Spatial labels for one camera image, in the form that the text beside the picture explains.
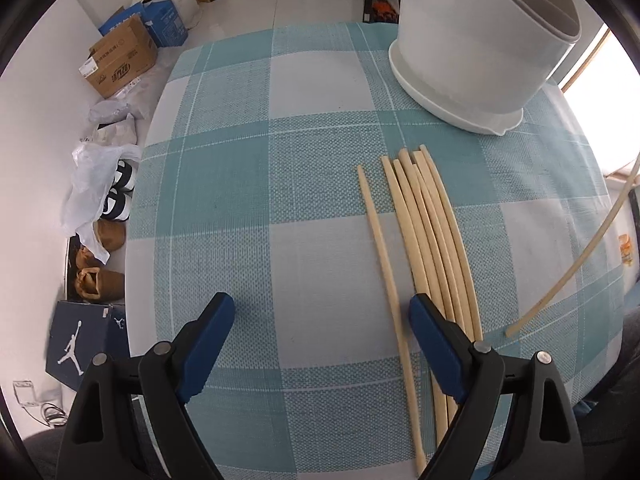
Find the grey parcel bag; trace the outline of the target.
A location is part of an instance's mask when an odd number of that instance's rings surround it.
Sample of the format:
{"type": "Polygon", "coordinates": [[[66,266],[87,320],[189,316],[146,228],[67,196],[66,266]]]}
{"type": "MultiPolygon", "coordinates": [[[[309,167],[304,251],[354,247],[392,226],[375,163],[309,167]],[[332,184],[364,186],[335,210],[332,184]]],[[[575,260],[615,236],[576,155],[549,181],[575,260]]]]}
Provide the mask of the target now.
{"type": "Polygon", "coordinates": [[[118,90],[114,96],[97,102],[90,108],[88,121],[93,124],[112,124],[129,114],[136,119],[150,120],[167,84],[169,70],[152,68],[118,90]]]}

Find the teal checked table cloth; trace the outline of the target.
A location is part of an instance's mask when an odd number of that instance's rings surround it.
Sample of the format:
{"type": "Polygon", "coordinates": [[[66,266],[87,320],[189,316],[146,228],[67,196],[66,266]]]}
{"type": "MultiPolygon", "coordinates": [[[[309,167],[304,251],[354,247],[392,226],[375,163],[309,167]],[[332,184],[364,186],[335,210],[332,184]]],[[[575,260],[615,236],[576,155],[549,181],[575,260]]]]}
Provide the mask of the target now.
{"type": "Polygon", "coordinates": [[[359,178],[399,298],[413,280],[382,158],[426,148],[448,194],[484,337],[551,354],[572,402],[620,353],[623,267],[608,232],[548,308],[610,196],[560,88],[479,136],[441,122],[395,79],[391,24],[298,25],[186,50],[146,137],[126,246],[131,350],[171,340],[217,292],[229,337],[188,412],[227,479],[411,479],[396,337],[359,178]]]}

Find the white plastic bag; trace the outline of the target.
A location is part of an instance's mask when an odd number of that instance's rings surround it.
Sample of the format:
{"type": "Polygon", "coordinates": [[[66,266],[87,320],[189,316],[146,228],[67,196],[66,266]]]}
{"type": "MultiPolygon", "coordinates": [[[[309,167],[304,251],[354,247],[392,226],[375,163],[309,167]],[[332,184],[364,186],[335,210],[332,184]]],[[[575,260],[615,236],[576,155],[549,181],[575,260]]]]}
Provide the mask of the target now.
{"type": "Polygon", "coordinates": [[[61,210],[61,230],[67,237],[77,234],[100,263],[108,263],[111,255],[98,241],[94,224],[103,212],[117,163],[121,159],[140,162],[141,157],[142,148],[134,144],[102,146],[80,142],[72,151],[74,169],[70,192],[61,210]]]}

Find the blue cardboard box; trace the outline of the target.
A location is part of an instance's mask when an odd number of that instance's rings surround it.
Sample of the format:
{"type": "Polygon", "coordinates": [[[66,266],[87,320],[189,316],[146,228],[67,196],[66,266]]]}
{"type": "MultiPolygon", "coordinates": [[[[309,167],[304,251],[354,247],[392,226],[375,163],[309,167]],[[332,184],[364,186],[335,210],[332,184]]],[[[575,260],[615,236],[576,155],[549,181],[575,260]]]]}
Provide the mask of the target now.
{"type": "Polygon", "coordinates": [[[99,27],[102,36],[137,15],[157,47],[181,47],[188,39],[188,31],[171,0],[143,4],[138,2],[114,14],[99,27]]]}

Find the black white sneaker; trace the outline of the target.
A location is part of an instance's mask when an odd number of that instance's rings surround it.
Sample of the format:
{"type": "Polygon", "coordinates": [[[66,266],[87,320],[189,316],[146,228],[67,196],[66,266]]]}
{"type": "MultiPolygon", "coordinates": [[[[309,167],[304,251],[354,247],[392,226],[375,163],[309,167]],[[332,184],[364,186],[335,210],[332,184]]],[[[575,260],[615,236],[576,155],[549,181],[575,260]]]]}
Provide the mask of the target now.
{"type": "Polygon", "coordinates": [[[134,190],[136,182],[137,169],[134,168],[134,166],[132,166],[130,162],[121,159],[117,163],[114,179],[112,182],[112,188],[124,193],[130,193],[134,190]]]}
{"type": "Polygon", "coordinates": [[[125,222],[129,219],[131,197],[117,188],[111,188],[105,197],[101,218],[107,221],[125,222]]]}

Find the white grey utensil holder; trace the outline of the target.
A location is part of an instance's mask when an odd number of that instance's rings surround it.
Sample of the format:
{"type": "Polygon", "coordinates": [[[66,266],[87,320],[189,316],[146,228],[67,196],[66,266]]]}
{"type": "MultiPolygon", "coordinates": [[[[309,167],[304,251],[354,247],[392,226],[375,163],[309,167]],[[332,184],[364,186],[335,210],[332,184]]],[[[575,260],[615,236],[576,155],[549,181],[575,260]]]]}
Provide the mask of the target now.
{"type": "Polygon", "coordinates": [[[581,33],[573,0],[400,0],[388,58],[401,88],[431,114],[502,136],[581,33]]]}

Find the navy jordan shoe box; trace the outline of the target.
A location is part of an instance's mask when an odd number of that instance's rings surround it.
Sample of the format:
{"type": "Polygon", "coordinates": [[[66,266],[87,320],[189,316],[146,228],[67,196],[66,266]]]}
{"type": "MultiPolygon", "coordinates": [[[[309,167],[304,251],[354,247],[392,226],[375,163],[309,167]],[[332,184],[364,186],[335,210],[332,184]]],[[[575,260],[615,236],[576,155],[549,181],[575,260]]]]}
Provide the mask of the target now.
{"type": "Polygon", "coordinates": [[[114,359],[130,357],[125,308],[59,301],[50,324],[46,372],[77,391],[98,353],[114,359]]]}

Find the white paper parcel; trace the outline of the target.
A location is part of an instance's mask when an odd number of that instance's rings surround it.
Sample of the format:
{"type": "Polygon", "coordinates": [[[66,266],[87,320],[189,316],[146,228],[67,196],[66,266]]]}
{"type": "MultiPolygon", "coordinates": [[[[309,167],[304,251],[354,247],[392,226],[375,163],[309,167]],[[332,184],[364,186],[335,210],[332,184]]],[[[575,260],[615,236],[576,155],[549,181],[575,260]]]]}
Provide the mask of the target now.
{"type": "Polygon", "coordinates": [[[93,131],[91,142],[102,146],[136,145],[138,143],[136,118],[128,114],[120,122],[97,128],[93,131]]]}

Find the brown shoe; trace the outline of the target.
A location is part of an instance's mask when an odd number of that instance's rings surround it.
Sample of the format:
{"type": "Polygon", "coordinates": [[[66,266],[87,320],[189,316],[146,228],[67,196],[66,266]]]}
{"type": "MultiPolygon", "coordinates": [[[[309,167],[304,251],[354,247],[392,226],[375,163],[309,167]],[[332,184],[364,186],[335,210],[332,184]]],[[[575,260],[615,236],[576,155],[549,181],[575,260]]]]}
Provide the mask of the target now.
{"type": "Polygon", "coordinates": [[[77,272],[74,287],[83,300],[108,304],[125,297],[125,275],[104,268],[85,268],[77,272]]]}
{"type": "Polygon", "coordinates": [[[108,263],[113,252],[126,242],[126,226],[122,222],[96,220],[85,224],[78,234],[80,248],[76,254],[78,269],[99,268],[108,263]]]}

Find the brown cardboard box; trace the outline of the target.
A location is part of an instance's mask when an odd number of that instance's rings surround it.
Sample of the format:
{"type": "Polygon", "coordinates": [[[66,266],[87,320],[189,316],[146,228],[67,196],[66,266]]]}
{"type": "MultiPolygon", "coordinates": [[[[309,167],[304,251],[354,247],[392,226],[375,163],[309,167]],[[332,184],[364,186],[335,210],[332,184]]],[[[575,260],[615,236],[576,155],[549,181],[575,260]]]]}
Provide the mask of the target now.
{"type": "Polygon", "coordinates": [[[140,16],[133,15],[94,44],[78,70],[107,99],[152,68],[156,59],[154,40],[140,16]]]}

